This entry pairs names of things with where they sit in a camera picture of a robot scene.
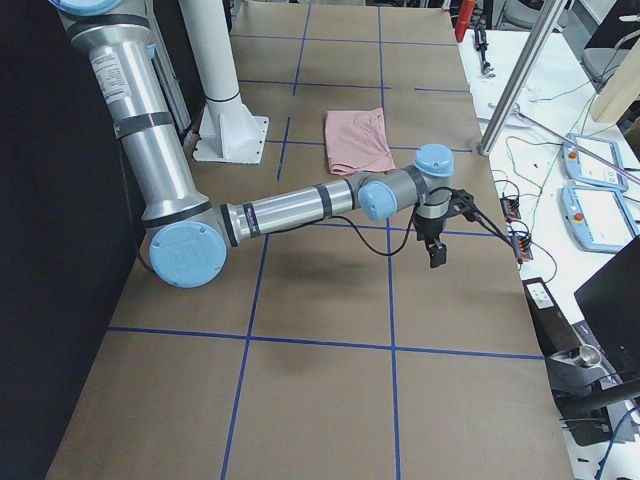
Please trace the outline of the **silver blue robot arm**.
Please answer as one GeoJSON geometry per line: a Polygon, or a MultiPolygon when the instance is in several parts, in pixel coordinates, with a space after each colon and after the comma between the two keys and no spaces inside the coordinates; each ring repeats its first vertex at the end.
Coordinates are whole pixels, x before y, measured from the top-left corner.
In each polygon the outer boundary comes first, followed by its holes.
{"type": "Polygon", "coordinates": [[[365,171],[241,205],[213,205],[194,184],[152,65],[149,3],[60,1],[56,7],[72,45],[90,60],[146,204],[142,222],[151,236],[152,268],[166,283],[202,286],[247,239],[358,209],[373,221],[410,209],[409,229],[424,242],[431,265],[445,262],[439,236],[455,212],[448,147],[428,144],[411,165],[388,174],[365,171]]]}

